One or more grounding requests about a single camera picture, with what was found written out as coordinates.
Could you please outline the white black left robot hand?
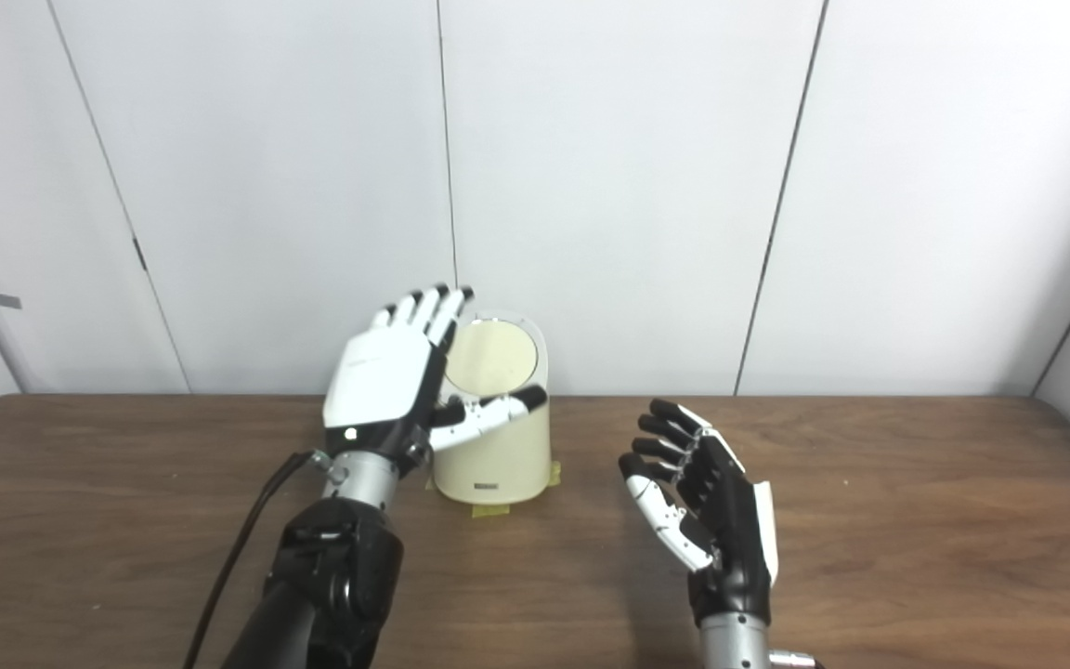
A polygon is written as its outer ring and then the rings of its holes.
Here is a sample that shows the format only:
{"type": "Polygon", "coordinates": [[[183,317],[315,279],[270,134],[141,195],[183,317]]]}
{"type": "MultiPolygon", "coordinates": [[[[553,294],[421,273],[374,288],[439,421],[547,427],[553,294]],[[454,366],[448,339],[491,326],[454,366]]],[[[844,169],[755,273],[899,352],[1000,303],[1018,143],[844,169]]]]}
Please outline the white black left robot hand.
{"type": "Polygon", "coordinates": [[[324,398],[322,451],[377,454],[406,474],[429,453],[445,452],[547,405],[546,389],[521,387],[441,408],[458,320],[475,297],[445,283],[381,308],[346,343],[324,398]]]}

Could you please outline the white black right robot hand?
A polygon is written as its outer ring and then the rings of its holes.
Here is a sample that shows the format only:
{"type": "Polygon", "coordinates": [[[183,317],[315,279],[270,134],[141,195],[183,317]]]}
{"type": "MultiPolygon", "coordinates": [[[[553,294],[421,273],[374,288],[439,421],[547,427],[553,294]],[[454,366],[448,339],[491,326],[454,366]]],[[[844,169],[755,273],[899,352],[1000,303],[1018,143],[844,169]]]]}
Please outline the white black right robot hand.
{"type": "Polygon", "coordinates": [[[688,571],[696,623],[717,614],[771,623],[778,573],[768,481],[752,481],[725,436],[681,402],[653,399],[620,455],[637,508],[688,571]]]}

